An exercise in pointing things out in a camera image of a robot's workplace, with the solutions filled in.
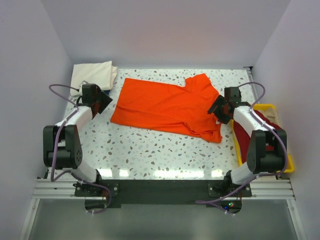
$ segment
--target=gray floor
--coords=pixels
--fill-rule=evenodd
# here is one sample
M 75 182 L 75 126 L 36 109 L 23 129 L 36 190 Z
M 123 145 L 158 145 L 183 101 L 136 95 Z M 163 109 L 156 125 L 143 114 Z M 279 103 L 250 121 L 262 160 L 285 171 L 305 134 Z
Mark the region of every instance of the gray floor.
M 296 240 L 284 200 L 247 200 L 235 217 L 202 205 L 123 205 L 91 216 L 84 200 L 41 200 L 31 240 Z

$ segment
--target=cable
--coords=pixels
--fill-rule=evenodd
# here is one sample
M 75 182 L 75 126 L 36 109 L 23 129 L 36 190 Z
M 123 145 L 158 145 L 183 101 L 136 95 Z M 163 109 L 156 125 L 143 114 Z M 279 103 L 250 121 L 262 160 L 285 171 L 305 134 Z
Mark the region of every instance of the cable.
M 64 126 L 66 125 L 66 123 L 68 122 L 68 120 L 70 118 L 72 118 L 78 111 L 79 111 L 79 107 L 71 100 L 69 100 L 68 98 L 62 96 L 61 94 L 59 94 L 58 92 L 56 92 L 55 90 L 52 89 L 52 87 L 54 86 L 59 86 L 59 87 L 65 87 L 65 88 L 70 88 L 70 89 L 74 89 L 76 91 L 79 91 L 78 89 L 68 86 L 68 85 L 63 85 L 63 84 L 51 84 L 49 86 L 49 89 L 51 90 L 51 92 L 53 92 L 54 94 L 56 94 L 57 96 L 59 96 L 60 98 L 68 101 L 69 103 L 71 103 L 72 105 L 74 105 L 74 107 L 76 108 L 75 111 L 73 111 L 61 124 L 61 126 L 59 127 L 56 136 L 55 136 L 55 140 L 54 140 L 54 148 L 53 148 L 53 157 L 52 157 L 52 164 L 51 164 L 51 175 L 50 175 L 50 180 L 51 182 L 55 182 L 56 180 L 58 180 L 62 175 L 64 174 L 71 174 L 76 180 L 78 180 L 79 182 L 83 182 L 85 184 L 91 185 L 93 187 L 96 188 L 101 188 L 103 190 L 106 190 L 109 194 L 109 201 L 107 202 L 105 208 L 94 211 L 92 210 L 90 213 L 92 214 L 99 214 L 102 213 L 103 211 L 105 211 L 111 204 L 111 200 L 112 200 L 112 194 L 111 191 L 103 186 L 103 185 L 99 185 L 99 184 L 95 184 L 86 180 L 81 179 L 80 177 L 78 177 L 77 175 L 75 175 L 71 170 L 65 170 L 62 173 L 60 173 L 58 176 L 55 177 L 55 169 L 56 169 L 56 162 L 57 162 L 57 151 L 58 151 L 58 143 L 59 143 L 59 137 L 60 137 L 60 133 L 62 131 L 62 129 L 64 128 Z
M 109 190 L 109 188 L 107 188 L 106 186 L 103 186 L 103 185 L 99 185 L 99 184 L 95 184 L 95 183 L 83 180 L 80 177 L 78 177 L 77 175 L 75 175 L 73 172 L 71 172 L 71 176 L 74 177 L 75 179 L 77 179 L 79 182 L 84 182 L 85 184 L 91 185 L 91 186 L 96 187 L 96 188 L 101 188 L 101 189 L 106 190 L 108 192 L 109 201 L 107 202 L 106 206 L 103 209 L 100 209 L 100 210 L 97 210 L 97 211 L 91 211 L 90 213 L 93 213 L 93 214 L 102 213 L 110 206 L 111 201 L 112 201 L 112 194 L 111 194 L 111 191 Z
M 244 85 L 249 85 L 249 84 L 259 85 L 259 86 L 262 87 L 262 90 L 263 90 L 261 96 L 258 97 L 258 99 L 255 100 L 254 103 L 250 106 L 250 112 L 249 112 L 249 113 L 250 113 L 250 115 L 251 115 L 259 124 L 261 124 L 261 125 L 262 125 L 263 127 L 265 127 L 268 131 L 270 131 L 270 132 L 274 135 L 274 137 L 279 141 L 279 143 L 280 143 L 280 145 L 281 145 L 281 147 L 282 147 L 282 150 L 283 150 L 283 152 L 284 152 L 284 167 L 283 167 L 283 169 L 282 169 L 280 172 L 276 172 L 276 173 L 262 173 L 262 174 L 260 174 L 260 175 L 253 176 L 253 177 L 251 177 L 250 179 L 248 179 L 247 181 L 245 181 L 242 185 L 240 185 L 239 187 L 237 187 L 235 190 L 233 190 L 232 192 L 230 192 L 230 193 L 228 193 L 227 195 L 222 196 L 222 197 L 220 197 L 220 198 L 218 198 L 218 199 L 209 200 L 209 201 L 197 200 L 197 201 L 195 201 L 196 204 L 210 204 L 210 205 L 212 205 L 212 204 L 214 204 L 214 203 L 217 203 L 217 202 L 219 202 L 219 201 L 221 201 L 221 200 L 223 200 L 223 199 L 226 199 L 226 198 L 232 196 L 233 194 L 237 193 L 239 190 L 241 190 L 242 188 L 244 188 L 247 184 L 249 184 L 250 182 L 252 182 L 253 180 L 255 180 L 255 179 L 258 178 L 258 177 L 277 176 L 277 175 L 283 174 L 284 171 L 287 169 L 287 166 L 288 166 L 288 152 L 287 152 L 287 149 L 286 149 L 285 144 L 282 142 L 281 138 L 276 134 L 276 132 L 272 130 L 272 128 L 270 128 L 269 126 L 265 125 L 264 122 L 261 122 L 261 121 L 260 121 L 260 119 L 255 115 L 255 113 L 254 113 L 254 111 L 253 111 L 253 107 L 255 106 L 255 104 L 256 104 L 257 102 L 259 102 L 260 99 L 262 99 L 262 97 L 266 94 L 266 88 L 265 88 L 265 86 L 263 86 L 261 83 L 253 82 L 253 81 L 251 81 L 251 82 L 246 82 L 246 83 L 244 83 L 244 84 L 239 85 L 238 87 L 242 87 L 242 86 L 244 86 Z

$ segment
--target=metal frame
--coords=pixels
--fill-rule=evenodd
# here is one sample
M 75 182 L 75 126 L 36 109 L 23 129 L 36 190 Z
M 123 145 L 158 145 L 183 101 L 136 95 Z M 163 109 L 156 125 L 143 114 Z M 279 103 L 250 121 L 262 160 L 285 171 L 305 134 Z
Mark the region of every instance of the metal frame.
M 307 235 L 302 225 L 301 218 L 297 209 L 296 200 L 288 199 L 286 203 L 288 204 L 288 209 L 298 240 L 307 240 Z
M 36 213 L 38 210 L 39 202 L 40 202 L 39 198 L 31 199 L 30 206 L 29 206 L 28 212 L 26 213 L 24 224 L 20 233 L 19 240 L 29 239 L 30 233 L 35 221 Z
M 60 179 L 50 182 L 48 179 L 38 179 L 32 194 L 33 199 L 87 199 L 100 200 L 101 197 L 75 197 L 75 180 Z M 250 183 L 252 197 L 250 200 L 294 200 L 295 196 L 289 180 L 257 179 Z

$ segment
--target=yellow basket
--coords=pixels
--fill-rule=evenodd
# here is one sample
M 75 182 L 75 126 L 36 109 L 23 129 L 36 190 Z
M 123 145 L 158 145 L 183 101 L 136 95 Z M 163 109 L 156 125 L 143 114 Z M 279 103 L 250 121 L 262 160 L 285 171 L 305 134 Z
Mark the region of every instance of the yellow basket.
M 256 104 L 253 106 L 254 110 L 266 111 L 269 108 L 277 110 L 276 107 L 272 104 Z M 233 134 L 233 140 L 234 140 L 234 145 L 235 145 L 236 157 L 238 159 L 239 166 L 241 166 L 243 163 L 242 163 L 242 159 L 241 159 L 240 146 L 239 146 L 239 143 L 238 143 L 235 131 L 234 131 L 234 121 L 231 120 L 230 122 L 231 122 L 231 126 L 232 126 L 232 134 Z M 292 161 L 291 155 L 288 154 L 288 166 L 284 172 L 285 173 L 293 173 L 294 171 L 295 171 L 294 163 Z

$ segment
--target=t-shirt sleeve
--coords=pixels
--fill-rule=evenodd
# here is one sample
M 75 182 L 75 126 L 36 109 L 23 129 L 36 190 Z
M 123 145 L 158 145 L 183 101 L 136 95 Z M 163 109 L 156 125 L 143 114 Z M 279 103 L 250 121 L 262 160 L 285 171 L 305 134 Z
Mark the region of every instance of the t-shirt sleeve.
M 203 93 L 208 89 L 210 89 L 210 91 L 218 93 L 218 91 L 212 86 L 210 79 L 204 73 L 187 78 L 185 80 L 185 88 L 193 93 Z

